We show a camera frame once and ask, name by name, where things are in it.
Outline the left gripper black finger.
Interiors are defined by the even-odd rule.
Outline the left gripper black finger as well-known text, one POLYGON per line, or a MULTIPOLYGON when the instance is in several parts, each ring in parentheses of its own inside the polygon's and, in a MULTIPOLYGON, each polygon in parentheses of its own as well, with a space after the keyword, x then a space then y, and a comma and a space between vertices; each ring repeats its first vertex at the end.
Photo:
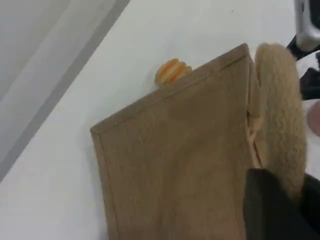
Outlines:
POLYGON ((306 222, 303 240, 320 239, 320 181, 306 174, 302 188, 301 214, 306 222))
POLYGON ((245 230, 248 240, 301 240, 304 222, 276 177, 250 169, 245 185, 245 230))

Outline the right gripper silver black body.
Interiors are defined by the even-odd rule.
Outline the right gripper silver black body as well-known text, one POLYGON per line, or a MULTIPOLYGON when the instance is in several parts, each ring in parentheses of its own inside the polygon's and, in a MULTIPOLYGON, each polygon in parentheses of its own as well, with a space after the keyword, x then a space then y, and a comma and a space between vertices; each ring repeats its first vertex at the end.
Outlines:
POLYGON ((304 52, 320 45, 320 1, 295 0, 296 44, 304 52))

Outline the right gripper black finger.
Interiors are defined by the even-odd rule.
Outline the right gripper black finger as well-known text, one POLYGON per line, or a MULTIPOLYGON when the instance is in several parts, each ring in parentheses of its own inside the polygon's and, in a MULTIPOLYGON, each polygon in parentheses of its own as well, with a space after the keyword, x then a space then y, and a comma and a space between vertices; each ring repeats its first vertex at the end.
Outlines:
POLYGON ((297 36, 295 35, 290 43, 286 47, 296 60, 300 60, 304 57, 304 52, 297 46, 297 36))
POLYGON ((320 98, 320 72, 314 68, 308 68, 301 77, 301 96, 303 100, 320 98))

